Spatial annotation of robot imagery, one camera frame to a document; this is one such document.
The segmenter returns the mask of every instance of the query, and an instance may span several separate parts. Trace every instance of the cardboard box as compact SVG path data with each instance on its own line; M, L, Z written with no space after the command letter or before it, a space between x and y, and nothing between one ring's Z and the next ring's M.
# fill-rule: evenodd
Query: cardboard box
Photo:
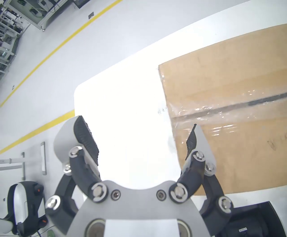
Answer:
M193 124L200 124L225 193L287 185L286 42L287 24L159 66L180 165Z

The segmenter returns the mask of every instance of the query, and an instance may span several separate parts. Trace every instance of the white table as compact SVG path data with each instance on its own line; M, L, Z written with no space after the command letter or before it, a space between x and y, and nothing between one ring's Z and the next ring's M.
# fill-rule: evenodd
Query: white table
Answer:
M149 188L180 175L158 65L208 45L287 23L287 1L249 2L193 23L79 85L75 113L98 144L103 180ZM287 227L287 187L228 195L235 207L270 200ZM204 196L192 197L200 209Z

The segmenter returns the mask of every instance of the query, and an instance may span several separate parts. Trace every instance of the label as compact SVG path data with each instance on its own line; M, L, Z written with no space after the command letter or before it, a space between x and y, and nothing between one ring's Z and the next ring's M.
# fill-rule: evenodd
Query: label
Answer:
M242 228L242 229L239 229L239 232L246 231L246 230L247 230L247 228L244 227L244 228Z

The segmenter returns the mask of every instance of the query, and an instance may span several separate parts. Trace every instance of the metal screw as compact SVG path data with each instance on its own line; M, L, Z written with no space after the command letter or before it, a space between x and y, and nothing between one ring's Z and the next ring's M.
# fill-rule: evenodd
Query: metal screw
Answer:
M57 204L57 200L51 199L51 200L47 201L47 208L52 209L56 204Z
M221 202L221 206L224 209L230 209L231 208L231 202L229 202L227 199L223 199L223 201Z
M170 197L172 198L172 200L174 200L177 203L185 202L188 197L188 192L187 192L186 187L181 183L177 183L174 190L170 191Z
M184 189L182 187L176 186L174 189L174 193L177 198L182 198L185 194Z
M93 201L98 203L103 201L108 195L108 188L104 183L96 183L91 188L93 191Z
M226 197L226 196L221 196L218 199L218 205L221 208L221 210L227 214L231 213L231 207L232 207L232 201Z
M201 151L198 151L195 155L199 160L202 160L204 158L204 155Z
M64 165L63 171L64 171L64 174L71 175L72 170L71 170L71 166L69 163Z
M69 157L70 158L75 158L77 157L78 153L80 150L82 150L83 148L81 146L76 146L73 147L70 151L69 151Z
M158 198L158 200L160 201L164 201L166 199L166 193L163 190L159 190L156 193L156 197Z
M51 196L46 201L46 208L56 210L60 206L61 199L58 195Z
M97 186L95 187L95 189L93 190L93 195L94 197L101 197L103 195L103 188L101 186Z
M114 201L119 200L120 196L121 196L121 192L119 190L112 191L112 194L111 194L112 200Z
M216 172L215 165L213 163L207 162L205 164L205 170L204 171L205 171L205 175L207 175L207 176L214 175Z

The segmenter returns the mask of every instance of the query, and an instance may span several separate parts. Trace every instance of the yellow floor line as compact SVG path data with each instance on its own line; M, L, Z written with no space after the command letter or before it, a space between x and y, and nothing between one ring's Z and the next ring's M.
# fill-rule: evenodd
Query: yellow floor line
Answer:
M36 130L28 133L27 135L25 135L24 137L21 137L20 139L18 139L17 141L13 142L12 144L10 144L9 146L3 148L2 150L0 150L0 154L4 153L5 151L8 151L9 149L19 145L20 143L30 139L31 137L34 137L36 135L38 135L39 133L48 130L49 128L52 128L66 120L68 120L69 118L72 118L75 116L75 110L72 110L68 113L65 113L64 115L52 120L51 122L48 122L46 124L44 124L43 126L37 128Z
M1 103L0 108L7 102L7 100L15 93L15 91L44 63L46 62L55 52L57 52L61 47L63 47L67 42L69 42L73 37L75 37L78 33L80 33L83 29L85 29L88 25L98 19L100 16L105 14L108 10L113 8L115 5L120 3L123 0L117 0L113 2L111 5L107 6L104 10L93 16L89 21L87 21L84 25L82 25L79 29L77 29L72 35L70 35L67 39L65 39L57 48L55 48L47 57L45 57L20 83L17 85L14 90L8 95L8 97Z

